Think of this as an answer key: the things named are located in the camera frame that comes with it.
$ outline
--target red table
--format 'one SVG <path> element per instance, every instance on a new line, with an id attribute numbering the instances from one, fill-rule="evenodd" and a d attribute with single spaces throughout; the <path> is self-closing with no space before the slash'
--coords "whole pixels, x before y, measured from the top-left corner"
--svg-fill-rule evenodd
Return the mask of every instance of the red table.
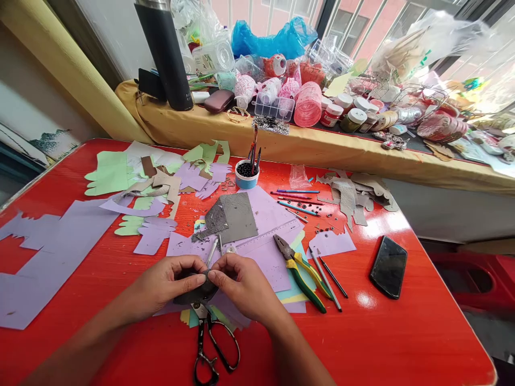
<path id="1" fill-rule="evenodd" d="M 97 153 L 123 151 L 127 146 L 126 142 L 110 139 L 94 139 L 80 146 L 0 213 L 0 226 L 14 217 L 17 210 L 31 217 L 46 213 L 61 216 L 74 200 L 91 199 L 84 195 L 88 183 L 84 175 L 95 169 Z M 230 163 L 235 165 L 237 161 L 232 157 Z M 265 161 L 261 165 L 262 188 L 289 189 L 290 165 Z M 310 178 L 324 174 L 325 170 L 307 167 L 306 173 Z M 315 186 L 330 197 L 328 185 Z M 185 236 L 193 232 L 194 220 L 201 213 L 192 208 L 203 212 L 220 194 L 236 190 L 218 189 L 204 201 L 193 194 L 183 195 L 176 215 L 177 232 Z M 326 259 L 349 294 L 347 300 L 333 285 L 343 313 L 321 296 L 327 314 L 319 313 L 308 303 L 307 314 L 293 315 L 309 344 L 341 385 L 494 384 L 497 376 L 492 362 L 404 215 L 374 205 L 373 212 L 365 212 L 369 225 L 354 227 L 352 239 L 357 250 Z M 333 219 L 341 217 L 335 223 L 342 224 L 345 219 L 336 205 L 325 205 L 323 217 L 310 219 L 306 224 L 305 249 L 315 235 L 315 225 L 326 227 L 328 213 L 333 213 Z M 118 223 L 119 220 L 113 223 L 27 329 L 0 328 L 2 385 L 20 382 L 146 268 L 165 256 L 167 241 L 155 256 L 133 254 L 140 236 L 115 235 Z M 368 278 L 383 235 L 408 251 L 399 300 L 386 298 Z M 20 248 L 22 241 L 23 238 L 9 237 L 0 242 L 1 272 L 16 273 L 36 253 Z M 232 375 L 217 363 L 219 384 L 277 384 L 266 330 L 253 322 L 250 328 L 236 331 L 235 335 L 241 362 Z M 208 356 L 216 355 L 209 340 L 204 349 Z M 181 323 L 179 314 L 153 317 L 129 328 L 94 384 L 193 384 L 196 350 L 197 328 L 189 329 Z"/>

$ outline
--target smartphone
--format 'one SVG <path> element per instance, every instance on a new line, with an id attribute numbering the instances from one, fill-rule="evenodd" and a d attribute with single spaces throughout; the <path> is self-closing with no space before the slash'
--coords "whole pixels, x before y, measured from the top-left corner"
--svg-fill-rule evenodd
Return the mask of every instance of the smartphone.
<path id="1" fill-rule="evenodd" d="M 408 253 L 389 237 L 383 236 L 370 280 L 378 290 L 392 299 L 401 295 L 402 280 Z"/>

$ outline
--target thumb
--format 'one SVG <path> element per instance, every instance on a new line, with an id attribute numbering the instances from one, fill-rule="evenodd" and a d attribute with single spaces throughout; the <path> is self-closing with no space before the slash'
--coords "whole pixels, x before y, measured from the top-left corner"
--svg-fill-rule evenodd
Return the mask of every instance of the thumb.
<path id="1" fill-rule="evenodd" d="M 205 283 L 205 275 L 203 273 L 199 273 L 196 275 L 188 276 L 187 278 L 173 281 L 173 289 L 174 292 L 172 297 L 176 297 L 186 292 L 190 292 L 197 287 L 200 287 Z"/>
<path id="2" fill-rule="evenodd" d="M 208 278 L 211 282 L 220 288 L 226 294 L 234 293 L 237 289 L 238 284 L 232 280 L 229 276 L 221 271 L 211 270 L 208 272 Z"/>

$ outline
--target pliers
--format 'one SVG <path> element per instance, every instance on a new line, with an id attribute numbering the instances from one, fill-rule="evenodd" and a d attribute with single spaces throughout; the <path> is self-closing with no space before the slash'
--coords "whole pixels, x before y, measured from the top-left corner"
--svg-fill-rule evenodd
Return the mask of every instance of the pliers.
<path id="1" fill-rule="evenodd" d="M 317 294 L 315 294 L 308 285 L 304 282 L 302 279 L 302 276 L 300 275 L 299 268 L 297 267 L 297 263 L 300 264 L 302 268 L 304 268 L 307 273 L 310 274 L 311 278 L 316 283 L 318 289 L 322 291 L 325 297 L 333 300 L 333 297 L 331 296 L 331 293 L 329 289 L 326 287 L 326 285 L 323 283 L 320 275 L 318 275 L 318 272 L 315 271 L 315 269 L 309 264 L 306 263 L 302 259 L 302 255 L 298 252 L 295 252 L 284 239 L 278 235 L 274 235 L 274 240 L 277 244 L 277 247 L 281 251 L 281 253 L 284 256 L 284 259 L 286 260 L 286 268 L 288 268 L 291 273 L 293 274 L 293 278 L 295 279 L 295 283 L 299 286 L 301 291 L 307 296 L 309 300 L 313 302 L 313 304 L 318 308 L 318 310 L 325 314 L 326 308 L 323 306 L 323 303 L 320 301 Z"/>

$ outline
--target red stool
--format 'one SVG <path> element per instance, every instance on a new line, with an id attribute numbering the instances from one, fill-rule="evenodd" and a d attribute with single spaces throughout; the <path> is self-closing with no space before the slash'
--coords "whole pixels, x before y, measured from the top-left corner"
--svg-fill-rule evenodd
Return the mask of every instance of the red stool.
<path id="1" fill-rule="evenodd" d="M 475 253 L 429 257 L 459 305 L 515 313 L 515 258 Z"/>

